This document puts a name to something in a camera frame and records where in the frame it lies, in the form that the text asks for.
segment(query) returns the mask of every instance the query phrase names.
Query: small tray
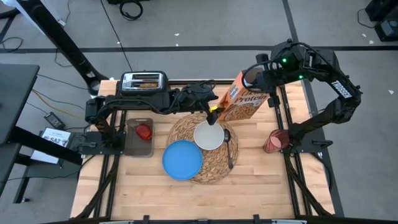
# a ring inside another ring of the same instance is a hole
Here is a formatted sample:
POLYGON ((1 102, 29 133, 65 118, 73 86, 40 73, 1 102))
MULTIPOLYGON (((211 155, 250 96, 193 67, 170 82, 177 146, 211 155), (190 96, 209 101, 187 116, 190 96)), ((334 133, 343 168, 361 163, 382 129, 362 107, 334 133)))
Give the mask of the small tray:
POLYGON ((151 157, 154 154, 154 121, 150 118, 136 118, 127 121, 127 138, 124 155, 132 157, 151 157), (136 126, 146 124, 152 130, 152 139, 143 140, 136 133, 136 126))

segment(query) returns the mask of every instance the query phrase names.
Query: spoon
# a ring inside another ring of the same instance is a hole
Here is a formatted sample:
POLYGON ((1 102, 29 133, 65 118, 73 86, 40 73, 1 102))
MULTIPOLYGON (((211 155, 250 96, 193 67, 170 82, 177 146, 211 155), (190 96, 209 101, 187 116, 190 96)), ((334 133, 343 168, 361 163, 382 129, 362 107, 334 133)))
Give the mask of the spoon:
POLYGON ((226 142, 226 147, 228 149, 228 167, 232 169, 234 165, 232 164, 231 153, 229 151, 229 141, 231 140, 231 133, 228 129, 224 128, 224 142, 226 142))

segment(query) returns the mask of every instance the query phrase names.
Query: protein cereal box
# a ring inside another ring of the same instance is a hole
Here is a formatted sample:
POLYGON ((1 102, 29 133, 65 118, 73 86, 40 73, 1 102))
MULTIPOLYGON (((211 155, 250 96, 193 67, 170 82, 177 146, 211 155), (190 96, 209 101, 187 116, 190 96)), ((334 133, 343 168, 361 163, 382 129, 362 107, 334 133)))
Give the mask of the protein cereal box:
MULTIPOLYGON (((246 86, 250 86, 256 74, 261 71, 260 68, 249 71, 245 77, 246 86)), ((267 93, 255 93, 245 89, 242 85, 242 72, 240 72, 217 105, 222 111, 218 119, 220 121, 249 119, 268 97, 267 93)))

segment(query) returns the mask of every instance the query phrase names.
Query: wooden tabletop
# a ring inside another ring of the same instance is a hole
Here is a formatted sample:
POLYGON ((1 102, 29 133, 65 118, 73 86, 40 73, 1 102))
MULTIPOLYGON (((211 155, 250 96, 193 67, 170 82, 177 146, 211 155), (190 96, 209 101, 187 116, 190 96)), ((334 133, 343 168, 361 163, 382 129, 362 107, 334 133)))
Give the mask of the wooden tabletop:
MULTIPOLYGON (((221 98, 228 88, 228 85, 218 85, 214 92, 221 98)), ((99 94, 113 95, 115 89, 116 81, 102 81, 99 94)), ((308 119, 301 82, 286 85, 286 91, 293 121, 299 123, 308 119)), ((185 115, 187 113, 127 113, 126 119, 154 120, 155 153, 151 158, 121 157, 112 220, 142 220, 144 215, 150 215, 151 220, 250 219, 254 214, 260 214, 261 218, 294 217, 283 155, 267 154, 262 150, 271 131, 278 129, 273 108, 265 102, 251 119, 228 122, 238 136, 239 157, 227 177, 209 185, 173 180, 163 171, 161 159, 167 135, 173 124, 185 115)), ((287 127, 285 115, 282 116, 287 127)), ((301 154, 301 160, 309 190, 333 213, 322 164, 309 154, 301 154)), ((71 217, 78 215, 96 192, 102 161, 103 156, 96 156, 82 168, 71 217)), ((297 190, 300 211, 304 211, 298 187, 297 190)), ((102 215, 107 198, 105 192, 102 215)))

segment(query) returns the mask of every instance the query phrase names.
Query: woven placemat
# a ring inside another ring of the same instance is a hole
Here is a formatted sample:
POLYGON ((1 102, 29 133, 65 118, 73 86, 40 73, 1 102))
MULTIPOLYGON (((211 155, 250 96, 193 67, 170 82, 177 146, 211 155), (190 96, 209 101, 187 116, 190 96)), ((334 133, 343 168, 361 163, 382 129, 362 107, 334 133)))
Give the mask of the woven placemat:
MULTIPOLYGON (((193 141, 193 132, 196 126, 205 120, 206 115, 200 113, 190 114, 181 118, 172 127, 167 138, 167 145, 181 139, 193 141)), ((217 121, 217 123, 223 129, 228 129, 231 133, 229 150, 232 162, 235 164, 238 158, 238 138, 227 122, 217 121)), ((196 176, 190 179, 191 182, 196 184, 210 184, 226 177, 231 171, 228 168, 228 149, 225 142, 215 150, 208 151, 201 149, 201 153, 203 155, 201 170, 196 176)))

